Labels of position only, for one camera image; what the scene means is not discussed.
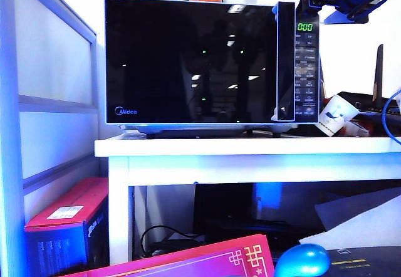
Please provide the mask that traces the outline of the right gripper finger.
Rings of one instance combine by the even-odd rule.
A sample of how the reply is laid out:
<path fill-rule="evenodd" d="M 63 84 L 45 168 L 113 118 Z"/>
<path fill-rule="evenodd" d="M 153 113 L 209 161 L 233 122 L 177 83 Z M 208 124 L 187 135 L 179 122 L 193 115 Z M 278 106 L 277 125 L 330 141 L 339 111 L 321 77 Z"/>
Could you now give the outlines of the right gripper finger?
<path fill-rule="evenodd" d="M 351 14 L 342 13 L 337 8 L 333 13 L 327 16 L 324 20 L 324 24 L 365 24 L 369 22 L 368 15 L 370 11 L 362 11 L 357 13 L 355 16 Z"/>

